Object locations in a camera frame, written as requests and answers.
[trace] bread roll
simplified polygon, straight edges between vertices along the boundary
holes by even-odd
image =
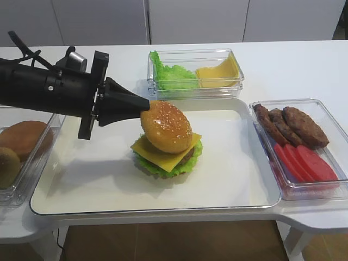
[[[185,151],[192,142],[192,128],[186,116],[174,105],[150,101],[150,110],[140,114],[145,136],[153,146],[167,153]]]
[[[22,121],[12,125],[0,133],[0,147],[10,148],[21,161],[26,161],[46,126],[41,121]],[[53,132],[49,130],[38,153],[47,150],[52,140]]]

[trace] cable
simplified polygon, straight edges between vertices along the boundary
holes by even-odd
[[[33,51],[26,46],[26,44],[18,37],[18,35],[14,31],[9,31],[8,32],[12,42],[21,50],[23,56],[25,57],[26,55],[31,55],[33,54]],[[37,56],[36,60],[41,63],[44,67],[49,69],[52,72],[57,72],[57,69],[50,64],[48,61],[46,61],[44,58]]]
[[[61,253],[62,253],[62,255],[63,255],[63,260],[64,260],[64,261],[67,261],[65,249],[64,249],[64,247],[62,247],[61,245],[59,245],[59,228],[57,228],[57,245],[58,245],[58,247],[61,249]]]
[[[35,59],[36,57],[38,57],[39,56],[39,54],[41,53],[41,50],[38,50],[38,51],[36,51],[35,53],[32,53],[32,54],[30,54],[30,55],[28,55],[28,56],[25,56],[25,57],[23,57],[23,58],[18,58],[18,59],[13,59],[13,60],[1,60],[0,61],[0,65],[3,65],[3,64],[12,64],[12,63],[16,63],[16,64],[18,64],[18,63],[21,63],[22,61],[27,61],[27,60],[30,60],[30,59]]]

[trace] plastic food container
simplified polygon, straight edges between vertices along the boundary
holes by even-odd
[[[148,56],[148,90],[151,96],[158,100],[178,100],[185,98],[230,98],[238,97],[243,88],[244,74],[230,49],[205,49],[187,51],[157,52],[164,66],[182,66],[193,72],[196,79],[157,80],[156,67]],[[216,67],[225,61],[222,66],[231,66],[232,73],[223,73],[230,77],[216,77],[216,73],[202,73],[199,69]]]
[[[253,107],[261,104],[268,110],[286,106],[295,107],[308,114],[325,132],[330,143],[324,149],[315,152],[328,163],[338,177],[338,181],[298,183],[294,181],[289,170],[283,165],[274,151],[274,140],[258,123]],[[282,100],[255,102],[250,105],[252,117],[259,138],[269,157],[271,168],[285,200],[310,200],[319,198],[348,197],[348,136],[337,121],[318,100]]]
[[[47,124],[46,129],[41,134],[28,159],[21,163],[20,171],[12,182],[12,185],[0,189],[0,206],[17,207],[21,205],[32,192],[35,183],[38,181],[44,169],[55,138],[63,123],[63,119],[63,117],[60,118],[57,114],[0,106],[0,132],[22,121],[41,121]],[[51,146],[46,149],[44,153],[39,153],[38,149],[49,129],[53,132]]]

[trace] black robotic end effector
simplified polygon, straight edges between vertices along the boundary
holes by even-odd
[[[91,113],[82,117],[79,139],[90,139],[94,120],[104,127],[113,122],[139,118],[142,111],[150,109],[147,99],[126,90],[109,77],[104,81],[108,61],[108,54],[95,52],[90,77],[97,92],[90,89]]]
[[[94,120],[99,126],[140,117],[150,103],[106,78],[109,55],[95,52],[91,73],[86,59],[69,47],[64,58],[51,65],[31,51],[14,33],[9,35],[23,58],[0,58],[0,104],[81,117],[78,137],[90,139]],[[31,66],[20,64],[32,59]],[[34,67],[35,61],[46,69]]]

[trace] lettuce leaf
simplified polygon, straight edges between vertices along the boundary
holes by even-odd
[[[158,175],[161,178],[172,178],[178,176],[180,173],[183,172],[191,172],[194,166],[197,163],[198,157],[202,154],[203,145],[201,141],[198,141],[197,144],[194,146],[195,151],[192,157],[183,165],[178,165],[174,167],[174,169],[171,172],[166,172],[165,170],[161,169],[160,167],[154,165],[150,161],[144,159],[142,156],[134,152],[136,158],[139,161],[139,164],[144,167],[147,171],[149,171],[153,175]]]
[[[196,75],[179,65],[164,66],[156,51],[150,52],[150,57],[156,68],[156,81],[172,81],[159,82],[160,90],[179,90],[179,89],[195,89],[198,88]]]

